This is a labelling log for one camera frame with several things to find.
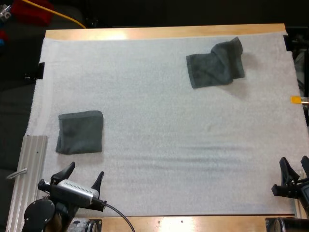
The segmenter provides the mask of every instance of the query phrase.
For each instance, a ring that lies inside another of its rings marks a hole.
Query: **red object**
[[[4,41],[9,40],[8,36],[5,34],[3,30],[0,30],[0,39],[3,39]]]
[[[46,0],[31,0],[31,2],[51,10],[54,9],[54,5]],[[22,0],[14,1],[11,8],[11,13],[21,23],[34,24],[38,26],[48,26],[53,17],[52,13],[32,6]]]

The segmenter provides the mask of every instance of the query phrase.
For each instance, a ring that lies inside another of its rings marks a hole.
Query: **wooden board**
[[[280,216],[128,217],[136,232],[266,232],[265,218]],[[103,232],[130,232],[119,217],[103,217]]]
[[[285,31],[284,24],[47,30],[46,38],[58,40],[130,40],[243,35],[279,31]],[[129,217],[128,219],[133,224],[136,232],[265,232],[265,218],[271,217],[276,218],[279,216],[179,216]],[[131,231],[121,217],[103,217],[102,220],[104,232]]]
[[[284,24],[47,30],[45,36],[57,40],[131,40],[207,35],[243,35],[278,31],[285,31]]]

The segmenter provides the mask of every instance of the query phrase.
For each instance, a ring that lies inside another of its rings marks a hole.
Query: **white terry cloth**
[[[186,56],[235,36],[129,41],[45,39],[27,134],[49,137],[43,178],[70,177],[127,216],[289,214],[274,197],[279,160],[300,169],[309,151],[292,55],[282,33],[242,35],[245,78],[192,89]],[[99,110],[103,152],[55,152],[59,114]],[[89,216],[115,216],[82,211]]]

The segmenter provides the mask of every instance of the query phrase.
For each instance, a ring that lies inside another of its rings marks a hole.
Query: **metal bracket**
[[[22,169],[22,170],[20,170],[20,171],[17,171],[17,172],[14,172],[14,173],[8,175],[8,176],[6,177],[6,179],[7,179],[7,180],[11,180],[11,179],[14,179],[14,178],[18,177],[19,175],[25,174],[25,173],[27,173],[27,168],[24,168],[24,169]]]
[[[24,136],[17,167],[19,171],[7,177],[15,178],[7,232],[22,231],[25,210],[38,197],[37,184],[42,177],[46,146],[47,136]]]

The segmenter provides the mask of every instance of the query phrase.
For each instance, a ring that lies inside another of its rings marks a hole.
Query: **gray towel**
[[[241,63],[242,45],[238,37],[218,43],[209,54],[187,56],[192,88],[227,85],[233,79],[243,78]]]
[[[59,127],[56,152],[70,155],[102,151],[101,111],[59,115]]]

